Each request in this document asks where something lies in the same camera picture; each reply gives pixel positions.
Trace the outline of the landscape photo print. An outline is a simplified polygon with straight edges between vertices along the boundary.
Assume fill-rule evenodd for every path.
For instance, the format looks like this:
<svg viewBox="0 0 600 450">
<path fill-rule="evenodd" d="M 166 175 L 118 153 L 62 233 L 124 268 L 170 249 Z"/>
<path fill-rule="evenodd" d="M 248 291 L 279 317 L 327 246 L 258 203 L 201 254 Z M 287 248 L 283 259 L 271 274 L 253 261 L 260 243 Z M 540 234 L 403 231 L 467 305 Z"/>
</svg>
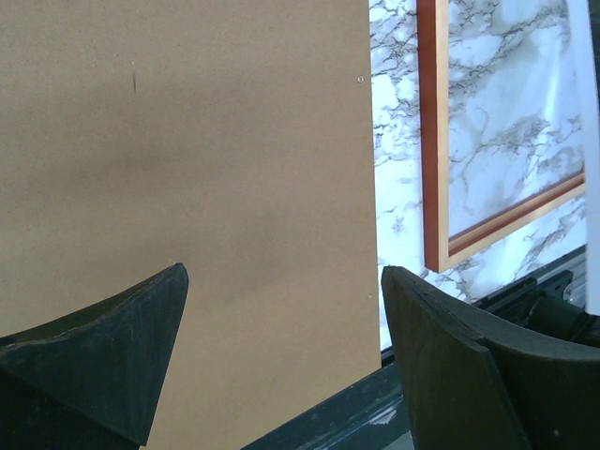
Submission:
<svg viewBox="0 0 600 450">
<path fill-rule="evenodd" d="M 567 3 L 577 74 L 577 101 L 582 114 L 586 184 L 586 305 L 599 314 L 599 102 L 589 3 Z"/>
</svg>

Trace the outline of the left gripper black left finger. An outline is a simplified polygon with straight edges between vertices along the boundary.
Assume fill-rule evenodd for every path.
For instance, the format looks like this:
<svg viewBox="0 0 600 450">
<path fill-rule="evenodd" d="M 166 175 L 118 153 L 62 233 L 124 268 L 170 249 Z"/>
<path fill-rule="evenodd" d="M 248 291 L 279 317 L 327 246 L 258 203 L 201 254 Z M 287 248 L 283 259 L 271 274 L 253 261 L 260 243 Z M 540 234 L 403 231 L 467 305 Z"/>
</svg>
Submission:
<svg viewBox="0 0 600 450">
<path fill-rule="evenodd" d="M 145 446 L 188 284 L 177 262 L 89 307 L 2 337 L 2 448 Z"/>
</svg>

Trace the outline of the orange wooden picture frame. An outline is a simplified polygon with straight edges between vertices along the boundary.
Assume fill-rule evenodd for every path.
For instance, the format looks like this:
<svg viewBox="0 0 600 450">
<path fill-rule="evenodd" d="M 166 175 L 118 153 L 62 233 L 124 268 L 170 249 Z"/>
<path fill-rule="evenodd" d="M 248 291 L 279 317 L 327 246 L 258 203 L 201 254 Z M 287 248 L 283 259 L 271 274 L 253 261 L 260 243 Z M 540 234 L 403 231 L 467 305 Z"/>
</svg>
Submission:
<svg viewBox="0 0 600 450">
<path fill-rule="evenodd" d="M 448 3 L 416 3 L 425 267 L 452 268 L 585 192 L 579 172 L 451 237 L 448 166 Z"/>
</svg>

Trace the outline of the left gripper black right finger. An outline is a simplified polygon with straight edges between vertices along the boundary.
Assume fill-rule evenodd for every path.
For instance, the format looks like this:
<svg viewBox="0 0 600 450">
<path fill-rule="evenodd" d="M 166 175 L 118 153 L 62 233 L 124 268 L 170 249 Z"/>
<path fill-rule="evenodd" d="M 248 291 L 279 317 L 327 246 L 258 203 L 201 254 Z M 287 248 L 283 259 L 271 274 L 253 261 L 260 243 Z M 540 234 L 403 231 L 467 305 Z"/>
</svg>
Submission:
<svg viewBox="0 0 600 450">
<path fill-rule="evenodd" d="M 598 447 L 597 316 L 539 291 L 511 322 L 396 266 L 382 294 L 416 448 Z"/>
</svg>

